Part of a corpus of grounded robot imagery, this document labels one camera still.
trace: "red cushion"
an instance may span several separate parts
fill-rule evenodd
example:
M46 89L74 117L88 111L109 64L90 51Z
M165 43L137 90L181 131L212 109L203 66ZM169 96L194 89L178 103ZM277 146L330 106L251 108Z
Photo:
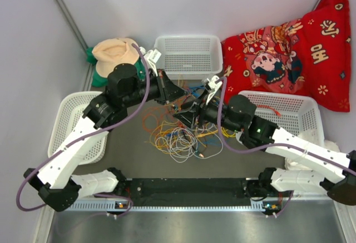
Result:
M322 0L301 19L226 39L225 102L242 90L269 91L349 112L350 35L348 0Z

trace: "white mesh basket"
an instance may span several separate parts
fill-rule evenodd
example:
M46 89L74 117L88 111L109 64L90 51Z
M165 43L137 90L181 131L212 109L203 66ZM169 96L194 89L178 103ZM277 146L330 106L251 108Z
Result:
M268 108L257 107L256 115L277 123L288 132L298 136L309 131L308 141L324 147L324 130L318 104L311 97L286 95L278 93L241 91L256 105L269 106L278 111L281 117Z
M55 126L52 130L50 145L48 147L48 157L51 157L59 148L74 129L79 118L83 115L83 110L89 102L100 93L99 91L77 92L63 99L57 113ZM80 165L99 161L104 156L106 139L107 136L96 143Z
M162 53L156 67L172 80L203 80L223 70L217 36L160 36L155 48Z

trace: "cartoon bear print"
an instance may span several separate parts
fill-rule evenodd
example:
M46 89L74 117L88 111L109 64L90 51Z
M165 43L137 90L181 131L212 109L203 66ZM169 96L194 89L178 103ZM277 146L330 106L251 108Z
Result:
M242 44L244 44L243 52L248 55L258 55L265 52L268 48L268 42L263 39L264 29L258 29L238 35Z
M282 61L269 53L257 55L251 68L258 77L268 84L278 82L285 76L285 67Z

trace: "green fabric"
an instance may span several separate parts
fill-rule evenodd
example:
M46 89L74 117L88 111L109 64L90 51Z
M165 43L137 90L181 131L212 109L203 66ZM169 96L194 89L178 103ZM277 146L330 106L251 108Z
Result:
M94 57L92 51L93 47L89 47L86 50L87 53L87 62L95 66L94 73L93 73L93 81L91 83L94 87L102 87L107 85L107 78L101 77L98 72L96 71L96 62L97 59ZM134 64L137 69L137 75L140 80L144 80L146 78L145 66L142 64L141 59L139 58L137 62Z
M135 63L135 67L137 69L137 75L140 80L144 80L146 78L145 66L142 64L141 59Z
M90 64L95 65L97 60L96 60L96 58L94 57L94 55L92 53L93 49L94 49L93 47L89 47L87 49L87 51L86 51L87 52L87 62L89 62Z
M96 71L96 66L93 73L93 81L91 83L94 87L102 87L107 85L107 78L101 77Z

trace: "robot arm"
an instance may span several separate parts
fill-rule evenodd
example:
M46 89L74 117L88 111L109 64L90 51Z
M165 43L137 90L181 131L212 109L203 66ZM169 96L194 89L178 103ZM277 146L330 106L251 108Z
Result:
M217 124L218 107L214 103L206 103L211 99L209 93L216 92L216 85L207 80L205 86L206 90L199 98L183 104L181 111L174 115L191 129L205 122ZM277 124L256 116L255 110L256 105L248 98L236 95L230 99L227 106L222 108L221 126L235 131L239 141L247 148L272 143L297 146L305 151L300 152L285 146L271 146L264 151L290 158L311 170L286 171L279 168L266 168L260 174L258 182L253 182L250 186L250 194L255 194L253 192L255 189L264 190L266 196L276 190L317 192L327 194L340 203L356 205L356 177L350 173L356 171L355 151L349 154L339 153L312 144L278 127ZM323 160L307 155L307 152L315 153Z
M118 65L109 74L105 91L91 100L82 118L58 148L57 151L63 150L63 153L43 166L29 181L46 204L56 211L63 211L82 197L125 188L120 183L125 183L126 178L115 168L89 175L72 175L88 151L108 131L88 137L70 148L66 146L83 135L122 121L127 117L127 108L141 103L145 92L146 83L138 79L133 65ZM157 74L151 72L147 100L164 105L185 94L186 91L172 83L163 70L157 70ZM32 171L29 168L24 176Z

